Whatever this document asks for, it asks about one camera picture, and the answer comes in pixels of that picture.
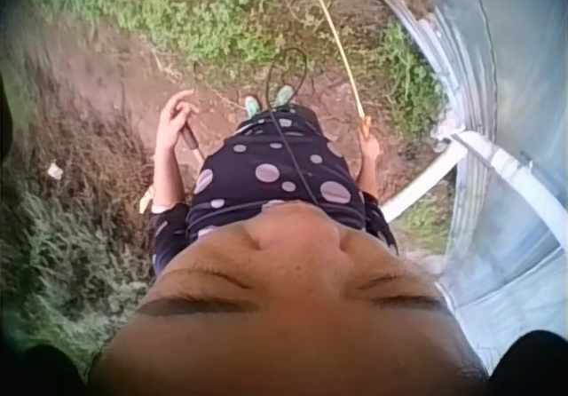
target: sleeve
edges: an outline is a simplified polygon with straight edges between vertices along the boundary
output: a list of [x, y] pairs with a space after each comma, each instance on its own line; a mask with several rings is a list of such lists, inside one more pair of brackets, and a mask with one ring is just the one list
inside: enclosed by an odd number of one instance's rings
[[398, 255], [397, 241], [394, 239], [389, 224], [384, 219], [378, 200], [367, 192], [363, 192], [363, 197], [365, 198], [365, 228], [367, 233], [386, 243], [387, 247], [394, 249], [394, 252]]
[[188, 245], [185, 237], [185, 218], [189, 207], [178, 203], [175, 207], [152, 214], [150, 227], [154, 233], [152, 267], [159, 276], [168, 263]]

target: metal structure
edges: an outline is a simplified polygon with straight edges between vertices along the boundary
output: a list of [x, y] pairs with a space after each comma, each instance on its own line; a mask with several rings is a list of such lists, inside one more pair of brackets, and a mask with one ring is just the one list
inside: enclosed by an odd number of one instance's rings
[[439, 279], [489, 370], [524, 333], [567, 336], [567, 0], [436, 0], [416, 21], [385, 0], [446, 90], [459, 128], [411, 186], [396, 217], [457, 164]]

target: black cord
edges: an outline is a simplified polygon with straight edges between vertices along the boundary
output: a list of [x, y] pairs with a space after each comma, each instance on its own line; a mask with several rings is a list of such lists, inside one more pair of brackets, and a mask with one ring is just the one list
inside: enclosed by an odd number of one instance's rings
[[270, 82], [271, 82], [271, 79], [272, 79], [272, 71], [274, 70], [274, 66], [276, 65], [276, 63], [278, 63], [278, 60], [280, 58], [286, 57], [287, 54], [290, 51], [297, 51], [302, 56], [302, 58], [304, 60], [304, 71], [302, 73], [302, 78], [300, 79], [299, 84], [294, 89], [292, 96], [288, 99], [288, 102], [286, 103], [286, 105], [288, 105], [290, 103], [290, 101], [292, 101], [292, 99], [300, 91], [300, 88], [302, 88], [302, 85], [304, 85], [305, 77], [308, 74], [308, 56], [306, 55], [305, 52], [303, 52], [299, 48], [296, 48], [296, 47], [287, 48], [286, 50], [279, 52], [276, 55], [276, 57], [274, 57], [274, 60], [272, 61], [271, 65], [270, 65], [270, 69], [268, 70], [268, 76], [266, 77], [266, 86], [265, 86], [265, 90], [264, 90], [264, 98], [266, 100], [266, 105], [270, 108], [270, 117], [272, 118], [272, 122], [276, 126], [276, 130], [280, 134], [280, 138], [282, 139], [282, 142], [284, 143], [284, 146], [286, 147], [286, 150], [288, 151], [288, 154], [290, 155], [290, 159], [292, 160], [292, 163], [294, 164], [294, 167], [296, 168], [296, 171], [298, 173], [298, 177], [302, 180], [302, 184], [304, 185], [306, 192], [308, 193], [308, 195], [312, 199], [312, 202], [315, 205], [319, 206], [320, 203], [318, 202], [318, 198], [313, 194], [313, 191], [310, 189], [308, 182], [305, 180], [304, 174], [302, 173], [302, 169], [300, 168], [300, 165], [298, 164], [296, 156], [294, 155], [294, 152], [292, 152], [292, 148], [290, 147], [290, 144], [288, 143], [286, 136], [284, 135], [284, 132], [282, 131], [282, 128], [280, 127], [280, 123], [278, 122], [278, 120], [276, 119], [276, 116], [274, 115], [275, 109], [271, 106], [270, 99], [269, 99], [269, 97], [270, 97]]
[[266, 84], [265, 84], [265, 87], [264, 87], [264, 100], [266, 101], [266, 105], [270, 109], [272, 109], [272, 105], [271, 105], [271, 102], [270, 102], [270, 82], [271, 82], [271, 79], [272, 79], [272, 71], [274, 70], [274, 66], [276, 66], [276, 63], [278, 63], [279, 59], [281, 59], [283, 57], [287, 57], [288, 53], [291, 52], [291, 51], [297, 51], [300, 54], [300, 56], [302, 57], [302, 60], [304, 62], [304, 71], [302, 73], [302, 78], [300, 79], [299, 84], [294, 89], [292, 96], [290, 97], [290, 99], [288, 100], [288, 102], [286, 104], [289, 104], [290, 101], [292, 101], [292, 99], [300, 91], [300, 88], [302, 88], [302, 85], [304, 85], [305, 77], [308, 75], [308, 56], [306, 55], [305, 52], [303, 52], [299, 48], [290, 47], [290, 48], [282, 50], [278, 54], [276, 54], [276, 56], [272, 60], [270, 68], [268, 69], [268, 75], [266, 76]]

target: wooden handle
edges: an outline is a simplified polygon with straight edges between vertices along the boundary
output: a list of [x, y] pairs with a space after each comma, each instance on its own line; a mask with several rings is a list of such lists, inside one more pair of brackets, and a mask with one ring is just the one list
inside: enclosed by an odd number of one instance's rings
[[363, 132], [363, 137], [365, 139], [368, 139], [369, 135], [371, 134], [371, 117], [370, 116], [365, 116], [364, 118], [361, 118], [361, 131]]
[[181, 138], [187, 144], [189, 150], [192, 151], [193, 156], [195, 156], [195, 159], [197, 160], [197, 163], [199, 163], [199, 165], [202, 166], [203, 163], [205, 162], [205, 158], [203, 157], [203, 153], [199, 149], [199, 143], [197, 142], [195, 134], [193, 134], [193, 131], [189, 127], [189, 125], [184, 126], [184, 128], [182, 129]]
[[185, 125], [184, 128], [182, 129], [181, 137], [184, 140], [184, 142], [187, 144], [187, 147], [189, 147], [189, 150], [193, 151], [195, 149], [199, 149], [199, 144], [197, 143], [195, 134], [193, 134], [192, 129], [188, 125]]

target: shoe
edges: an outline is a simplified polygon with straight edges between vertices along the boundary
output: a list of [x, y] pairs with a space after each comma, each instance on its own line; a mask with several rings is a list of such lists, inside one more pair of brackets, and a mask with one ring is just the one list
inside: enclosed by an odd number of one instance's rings
[[245, 98], [245, 110], [247, 111], [248, 119], [252, 118], [254, 115], [260, 114], [260, 103], [255, 96], [247, 96]]
[[274, 104], [274, 106], [280, 107], [287, 105], [292, 99], [293, 95], [294, 88], [292, 88], [290, 85], [284, 85], [282, 88], [280, 88], [280, 91], [278, 91], [278, 94], [276, 95], [276, 103]]

